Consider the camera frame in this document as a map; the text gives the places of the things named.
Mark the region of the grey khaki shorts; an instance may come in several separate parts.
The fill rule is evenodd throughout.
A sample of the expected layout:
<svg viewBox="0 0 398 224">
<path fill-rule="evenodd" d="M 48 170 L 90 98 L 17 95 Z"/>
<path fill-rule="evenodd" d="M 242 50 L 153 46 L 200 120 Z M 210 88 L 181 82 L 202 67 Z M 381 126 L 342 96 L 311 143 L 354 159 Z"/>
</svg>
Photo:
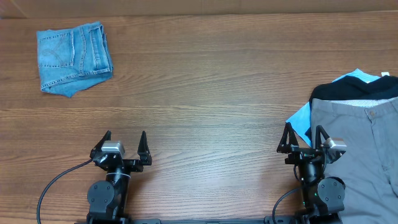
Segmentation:
<svg viewBox="0 0 398 224">
<path fill-rule="evenodd" d="M 314 99 L 311 124 L 347 145 L 326 167 L 346 184 L 342 222 L 397 223 L 397 99 Z"/>
</svg>

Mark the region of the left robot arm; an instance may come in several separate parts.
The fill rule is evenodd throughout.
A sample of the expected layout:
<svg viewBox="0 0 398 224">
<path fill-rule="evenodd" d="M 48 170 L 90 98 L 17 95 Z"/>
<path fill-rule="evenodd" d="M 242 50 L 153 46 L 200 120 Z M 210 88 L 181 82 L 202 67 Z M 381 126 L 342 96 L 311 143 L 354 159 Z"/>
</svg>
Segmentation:
<svg viewBox="0 0 398 224">
<path fill-rule="evenodd" d="M 87 223 L 132 223 L 125 213 L 131 173 L 142 172 L 152 164 L 146 132 L 142 132 L 137 149 L 138 159 L 126 159 L 121 141 L 111 140 L 111 131 L 91 150 L 90 158 L 95 166 L 106 171 L 106 179 L 97 181 L 88 189 L 90 204 Z"/>
</svg>

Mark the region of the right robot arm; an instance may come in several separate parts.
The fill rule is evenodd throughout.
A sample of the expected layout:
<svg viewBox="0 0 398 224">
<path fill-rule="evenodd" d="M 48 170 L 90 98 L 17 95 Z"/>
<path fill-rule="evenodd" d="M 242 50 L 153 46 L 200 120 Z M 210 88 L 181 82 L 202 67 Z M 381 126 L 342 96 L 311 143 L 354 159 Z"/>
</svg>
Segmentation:
<svg viewBox="0 0 398 224">
<path fill-rule="evenodd" d="M 330 137 L 323 126 L 316 127 L 315 147 L 299 146 L 290 123 L 285 124 L 277 152 L 286 154 L 285 163 L 293 165 L 294 176 L 300 186 L 283 194 L 272 209 L 272 223 L 341 223 L 339 212 L 345 209 L 346 185 L 339 177 L 326 177 L 328 164 L 336 162 L 345 152 L 346 143 L 341 138 Z M 304 209 L 288 217 L 276 215 L 277 206 L 287 196 L 302 194 Z"/>
</svg>

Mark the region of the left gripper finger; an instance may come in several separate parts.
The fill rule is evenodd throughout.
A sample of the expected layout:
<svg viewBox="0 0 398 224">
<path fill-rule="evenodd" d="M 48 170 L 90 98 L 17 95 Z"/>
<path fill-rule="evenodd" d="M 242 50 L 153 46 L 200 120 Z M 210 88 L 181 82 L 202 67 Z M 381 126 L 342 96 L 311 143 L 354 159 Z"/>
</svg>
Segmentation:
<svg viewBox="0 0 398 224">
<path fill-rule="evenodd" d="M 101 151 L 103 144 L 111 139 L 111 131 L 107 131 L 102 139 L 94 146 L 93 151 Z"/>
<path fill-rule="evenodd" d="M 139 142 L 139 146 L 137 149 L 137 153 L 140 157 L 141 164 L 144 166 L 152 165 L 152 156 L 150 154 L 150 150 L 147 143 L 147 134 L 145 131 L 141 134 L 141 139 Z"/>
</svg>

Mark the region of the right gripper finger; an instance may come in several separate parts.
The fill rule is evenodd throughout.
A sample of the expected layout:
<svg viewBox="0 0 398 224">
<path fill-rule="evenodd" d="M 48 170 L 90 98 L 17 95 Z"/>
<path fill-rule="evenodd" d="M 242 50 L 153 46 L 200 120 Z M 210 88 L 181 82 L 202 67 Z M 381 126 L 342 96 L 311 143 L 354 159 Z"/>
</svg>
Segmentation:
<svg viewBox="0 0 398 224">
<path fill-rule="evenodd" d="M 295 132 L 290 122 L 285 124 L 284 132 L 277 146 L 277 152 L 283 154 L 289 154 L 296 151 L 299 148 Z"/>
<path fill-rule="evenodd" d="M 315 131 L 315 148 L 320 149 L 323 143 L 322 139 L 327 140 L 329 137 L 323 126 L 318 125 Z"/>
</svg>

